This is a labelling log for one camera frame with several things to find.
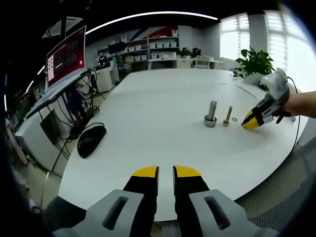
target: human arm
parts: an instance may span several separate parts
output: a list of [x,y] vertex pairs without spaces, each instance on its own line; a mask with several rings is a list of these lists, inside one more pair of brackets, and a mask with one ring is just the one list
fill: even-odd
[[293,116],[316,118],[316,91],[291,94],[283,109]]

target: black mouse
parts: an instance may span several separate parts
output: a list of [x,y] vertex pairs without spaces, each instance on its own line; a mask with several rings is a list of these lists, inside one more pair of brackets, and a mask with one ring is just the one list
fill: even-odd
[[97,148],[106,133],[107,130],[103,125],[94,126],[84,131],[77,144],[78,154],[82,158],[87,158]]

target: ceiling light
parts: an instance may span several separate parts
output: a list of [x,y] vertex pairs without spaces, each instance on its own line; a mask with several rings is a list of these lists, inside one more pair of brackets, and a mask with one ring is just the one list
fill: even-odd
[[38,75],[44,70],[45,65],[39,70]]
[[140,13],[140,14],[131,15],[131,16],[125,16],[125,17],[119,18],[117,20],[109,21],[107,23],[104,23],[100,26],[97,26],[97,27],[87,31],[85,34],[87,35],[95,30],[98,30],[104,26],[107,26],[109,24],[112,24],[112,23],[115,23],[118,21],[126,20],[126,19],[133,18],[133,17],[138,17],[138,16],[148,16],[148,15],[158,15],[158,14],[180,14],[180,15],[200,16],[200,17],[204,17],[204,18],[208,18],[208,19],[212,19],[212,20],[217,20],[216,17],[202,15],[202,14],[198,14],[198,13],[182,12],[182,11],[155,11],[155,12],[147,12],[147,13]]
[[6,95],[4,95],[4,109],[6,111]]
[[28,88],[26,89],[25,93],[28,92],[28,90],[30,89],[31,85],[33,84],[34,80],[31,81],[31,83],[29,84]]

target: potted plant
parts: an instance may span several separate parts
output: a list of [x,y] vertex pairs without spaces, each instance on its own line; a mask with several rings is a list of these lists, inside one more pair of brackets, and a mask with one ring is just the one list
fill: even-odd
[[243,49],[241,54],[243,58],[236,59],[240,67],[234,68],[234,78],[244,78],[244,82],[259,85],[262,76],[275,72],[271,63],[273,59],[267,52],[250,48]]
[[190,58],[192,56],[192,52],[189,51],[187,48],[183,48],[178,52],[181,58]]

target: window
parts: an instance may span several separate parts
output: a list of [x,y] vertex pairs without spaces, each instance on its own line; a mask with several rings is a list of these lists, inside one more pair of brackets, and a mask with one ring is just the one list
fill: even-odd
[[266,23],[273,66],[284,69],[302,92],[316,90],[314,49],[300,25],[279,11],[266,11]]
[[221,20],[220,57],[237,59],[242,49],[250,47],[249,21],[246,13]]

